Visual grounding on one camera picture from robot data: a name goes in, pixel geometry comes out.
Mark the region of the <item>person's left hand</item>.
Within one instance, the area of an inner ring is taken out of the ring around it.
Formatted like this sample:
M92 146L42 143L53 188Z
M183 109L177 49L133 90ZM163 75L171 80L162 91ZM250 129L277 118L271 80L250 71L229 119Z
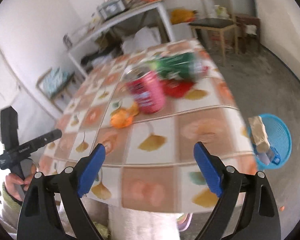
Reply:
M37 172L37 167L34 164L32 164L31 173L24 180L22 180L19 176L15 174L12 173L8 174L5 178L5 187L7 193L9 193L16 200L22 202L24 197L20 196L16 186L24 186L24 190L27 191L31 183L31 180L36 172Z

